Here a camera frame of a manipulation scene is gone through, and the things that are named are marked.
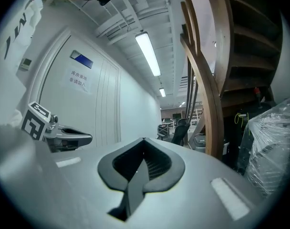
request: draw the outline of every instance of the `door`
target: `door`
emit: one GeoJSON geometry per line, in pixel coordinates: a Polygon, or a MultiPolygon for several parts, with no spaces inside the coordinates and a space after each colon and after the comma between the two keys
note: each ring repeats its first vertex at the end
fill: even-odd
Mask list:
{"type": "Polygon", "coordinates": [[[69,125],[92,135],[88,146],[117,141],[119,69],[86,42],[71,36],[56,56],[45,80],[40,104],[69,125]],[[73,51],[93,61],[92,68],[72,59],[73,51]]]}

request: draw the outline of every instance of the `black chair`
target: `black chair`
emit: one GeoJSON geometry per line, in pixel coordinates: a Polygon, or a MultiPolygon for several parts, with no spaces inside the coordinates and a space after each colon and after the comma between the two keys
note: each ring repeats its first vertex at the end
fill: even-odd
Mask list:
{"type": "Polygon", "coordinates": [[[171,143],[183,146],[183,138],[187,134],[189,127],[190,124],[187,122],[187,119],[178,120],[171,143]]]}

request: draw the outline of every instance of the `ceiling light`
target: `ceiling light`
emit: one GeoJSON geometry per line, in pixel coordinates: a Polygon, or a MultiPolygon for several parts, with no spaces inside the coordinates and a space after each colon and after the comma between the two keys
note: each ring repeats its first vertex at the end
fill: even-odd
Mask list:
{"type": "Polygon", "coordinates": [[[161,93],[162,97],[166,97],[164,88],[160,88],[160,93],[161,93]]]}
{"type": "Polygon", "coordinates": [[[153,72],[154,76],[160,76],[160,68],[158,65],[158,61],[156,60],[154,48],[150,42],[149,36],[147,32],[143,32],[135,36],[137,43],[139,44],[148,64],[153,72]]]}

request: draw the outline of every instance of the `plastic wrap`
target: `plastic wrap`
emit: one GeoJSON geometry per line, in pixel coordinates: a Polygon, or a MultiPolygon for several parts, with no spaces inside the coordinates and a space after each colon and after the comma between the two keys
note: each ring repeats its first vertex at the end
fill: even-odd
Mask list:
{"type": "Polygon", "coordinates": [[[249,120],[240,146],[238,172],[264,197],[290,179],[290,99],[249,120]]]}

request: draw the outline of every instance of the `white ceiling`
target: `white ceiling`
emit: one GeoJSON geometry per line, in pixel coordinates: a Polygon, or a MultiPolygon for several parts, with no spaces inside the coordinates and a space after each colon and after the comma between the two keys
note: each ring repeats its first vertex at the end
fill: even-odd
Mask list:
{"type": "MultiPolygon", "coordinates": [[[[183,0],[112,0],[106,6],[98,1],[71,0],[90,17],[97,37],[107,37],[139,71],[160,101],[161,108],[174,108],[186,100],[187,88],[180,86],[187,76],[186,56],[180,43],[185,24],[180,2],[183,0]],[[138,46],[135,35],[148,32],[161,70],[154,77],[138,46]],[[166,97],[159,88],[164,87],[166,97]]],[[[215,28],[208,0],[193,0],[200,30],[201,47],[211,69],[215,67],[215,28]]]]}

